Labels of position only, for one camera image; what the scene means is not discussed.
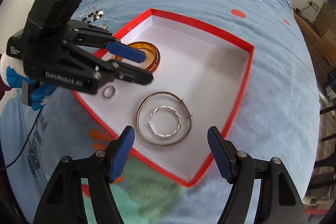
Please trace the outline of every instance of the cabinet door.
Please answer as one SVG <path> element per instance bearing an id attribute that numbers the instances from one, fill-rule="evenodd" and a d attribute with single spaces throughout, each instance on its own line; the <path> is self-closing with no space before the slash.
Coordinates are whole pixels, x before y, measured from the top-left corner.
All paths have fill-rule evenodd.
<path id="1" fill-rule="evenodd" d="M 0 51 L 6 51 L 8 38 L 24 28 L 35 0 L 3 0 L 0 6 Z"/>
<path id="2" fill-rule="evenodd" d="M 327 30 L 322 40 L 328 45 L 328 47 L 336 51 L 336 23 L 332 23 Z"/>
<path id="3" fill-rule="evenodd" d="M 335 59 L 321 45 L 311 55 L 316 78 L 324 84 L 327 81 L 327 74 L 336 67 Z"/>
<path id="4" fill-rule="evenodd" d="M 303 38 L 306 42 L 308 51 L 312 54 L 315 49 L 320 45 L 318 40 L 304 27 L 298 22 L 299 28 L 302 32 Z"/>

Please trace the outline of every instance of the screw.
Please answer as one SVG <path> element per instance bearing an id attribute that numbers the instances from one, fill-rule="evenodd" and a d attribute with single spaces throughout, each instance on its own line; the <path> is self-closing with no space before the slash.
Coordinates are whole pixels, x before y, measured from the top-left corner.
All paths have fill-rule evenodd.
<path id="1" fill-rule="evenodd" d="M 281 163 L 281 159 L 279 159 L 279 158 L 277 158 L 277 157 L 274 157 L 274 158 L 273 158 L 273 162 L 274 162 L 275 164 L 280 164 L 280 163 Z"/>
<path id="2" fill-rule="evenodd" d="M 101 158 L 101 157 L 105 156 L 105 151 L 104 151 L 104 150 L 99 150 L 99 151 L 97 151 L 97 152 L 96 152 L 96 156 L 97 156 L 98 158 Z"/>
<path id="3" fill-rule="evenodd" d="M 113 67 L 115 67 L 116 69 L 119 68 L 119 64 L 116 63 L 116 62 L 112 62 L 112 65 L 113 65 Z"/>
<path id="4" fill-rule="evenodd" d="M 61 158 L 61 162 L 66 163 L 70 160 L 69 156 L 64 156 L 63 158 Z"/>
<path id="5" fill-rule="evenodd" d="M 96 78 L 97 80 L 101 79 L 101 74 L 98 71 L 93 72 L 93 77 Z"/>
<path id="6" fill-rule="evenodd" d="M 238 151 L 237 155 L 241 158 L 245 158 L 247 156 L 247 153 L 245 151 Z"/>

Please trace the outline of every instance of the orange bangle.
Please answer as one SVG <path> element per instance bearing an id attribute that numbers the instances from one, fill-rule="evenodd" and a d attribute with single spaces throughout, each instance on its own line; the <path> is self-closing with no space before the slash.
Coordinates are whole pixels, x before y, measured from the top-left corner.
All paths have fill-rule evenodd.
<path id="1" fill-rule="evenodd" d="M 137 49 L 145 48 L 147 50 L 150 50 L 155 56 L 153 62 L 147 68 L 145 68 L 145 70 L 153 73 L 157 69 L 157 67 L 160 64 L 161 55 L 156 46 L 154 46 L 152 43 L 145 41 L 137 41 L 128 45 L 131 46 L 132 48 Z M 120 56 L 116 56 L 114 59 L 117 61 L 121 61 L 123 58 Z"/>

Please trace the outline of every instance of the bed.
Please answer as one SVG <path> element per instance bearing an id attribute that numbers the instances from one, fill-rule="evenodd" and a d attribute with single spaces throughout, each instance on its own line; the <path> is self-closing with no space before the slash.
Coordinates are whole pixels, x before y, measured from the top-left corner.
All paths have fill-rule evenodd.
<path id="1" fill-rule="evenodd" d="M 305 195 L 318 143 L 320 104 L 310 55 L 290 0 L 84 0 L 73 18 L 79 19 L 93 5 L 104 10 L 93 24 L 107 24 L 113 32 L 154 8 L 202 20 L 255 45 L 249 84 L 228 139 L 254 158 L 280 157 L 300 196 Z M 35 116 L 21 104 L 20 91 L 5 106 L 0 140 L 7 164 L 20 151 Z M 23 155 L 7 170 L 30 222 L 59 159 L 88 157 L 112 140 L 71 91 L 62 88 L 38 121 Z M 186 188 L 131 156 L 111 189 L 125 223 L 217 223 L 231 186 L 215 164 L 196 186 Z M 95 223 L 85 180 L 82 190 L 89 223 Z M 258 190 L 256 181 L 246 223 L 253 222 Z"/>

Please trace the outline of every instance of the silver ring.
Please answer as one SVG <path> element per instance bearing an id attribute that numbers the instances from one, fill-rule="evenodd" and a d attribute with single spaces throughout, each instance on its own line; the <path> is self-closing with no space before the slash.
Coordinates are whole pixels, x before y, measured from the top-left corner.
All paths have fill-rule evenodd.
<path id="1" fill-rule="evenodd" d="M 167 110 L 170 110 L 172 111 L 176 116 L 177 116 L 177 119 L 178 119 L 178 126 L 177 126 L 177 129 L 172 133 L 172 134 L 167 134 L 167 135 L 163 135 L 163 134 L 160 134 L 160 133 L 157 133 L 154 128 L 152 127 L 151 123 L 150 123 L 150 120 L 151 118 L 154 116 L 154 114 L 156 112 L 158 112 L 159 110 L 161 109 L 167 109 Z M 181 128 L 181 125 L 182 125 L 182 118 L 180 116 L 180 114 L 178 113 L 178 111 L 170 106 L 161 106 L 159 108 L 156 108 L 154 109 L 154 111 L 151 113 L 148 121 L 146 122 L 146 124 L 148 124 L 149 128 L 151 129 L 151 131 L 153 132 L 154 135 L 158 136 L 158 137 L 161 137 L 161 138 L 170 138 L 172 136 L 174 136 Z"/>
<path id="2" fill-rule="evenodd" d="M 182 107 L 184 108 L 184 110 L 187 112 L 188 114 L 188 117 L 189 117 L 189 128 L 188 130 L 186 131 L 186 133 L 184 134 L 184 136 L 175 141 L 175 142 L 171 142 L 171 143 L 166 143 L 166 144 L 161 144 L 161 143 L 155 143 L 155 142 L 152 142 L 148 139 L 146 139 L 146 137 L 142 134 L 141 130 L 140 130 L 140 125 L 139 125 L 139 115 L 140 115 L 140 111 L 143 107 L 143 105 L 153 96 L 155 95 L 158 95 L 158 94 L 167 94 L 167 95 L 170 95 L 172 97 L 174 97 L 181 105 Z M 169 91 L 158 91 L 158 92 L 154 92 L 152 94 L 149 94 L 143 101 L 142 103 L 140 104 L 139 106 L 139 109 L 136 113 L 136 129 L 137 129 L 137 132 L 139 133 L 140 137 L 143 138 L 147 143 L 150 143 L 152 145 L 156 145 L 156 146 L 171 146 L 171 145 L 174 145 L 174 144 L 177 144 L 179 142 L 181 142 L 185 137 L 187 137 L 191 131 L 191 128 L 193 126 L 193 120 L 192 120 L 192 114 L 191 112 L 189 111 L 187 105 L 185 104 L 185 102 L 183 101 L 183 99 L 179 98 L 177 95 L 175 95 L 174 93 L 172 92 L 169 92 Z"/>
<path id="3" fill-rule="evenodd" d="M 112 93 L 111 93 L 110 96 L 106 96 L 106 93 L 107 93 L 107 91 L 108 91 L 109 89 L 111 89 L 110 92 L 112 92 Z M 112 85 L 108 85 L 108 86 L 104 89 L 104 91 L 103 91 L 103 95 L 104 95 L 104 97 L 107 98 L 107 99 L 111 99 L 111 98 L 115 95 L 115 93 L 116 93 L 116 89 L 115 89 L 115 87 L 112 86 Z"/>

